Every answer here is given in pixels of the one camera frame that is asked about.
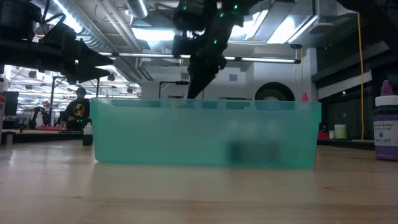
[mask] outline bottle label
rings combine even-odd
[[[375,121],[374,145],[398,146],[398,121]]]

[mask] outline purple bottle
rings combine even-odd
[[[398,96],[386,80],[373,111],[376,159],[398,160]]]

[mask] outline wooden tabletop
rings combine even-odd
[[[0,149],[0,223],[391,224],[397,174],[374,152],[323,146],[313,170],[249,170],[98,164],[81,141],[21,144]]]

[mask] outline orange cable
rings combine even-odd
[[[301,48],[301,94],[304,93],[304,74],[303,74],[303,48]]]
[[[364,140],[365,121],[364,121],[364,103],[363,103],[363,55],[362,55],[362,33],[361,33],[361,15],[358,13],[358,34],[359,34],[359,57],[361,59],[361,140]]]

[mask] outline translucent plastic container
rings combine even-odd
[[[95,98],[91,117],[100,162],[309,168],[321,104]]]

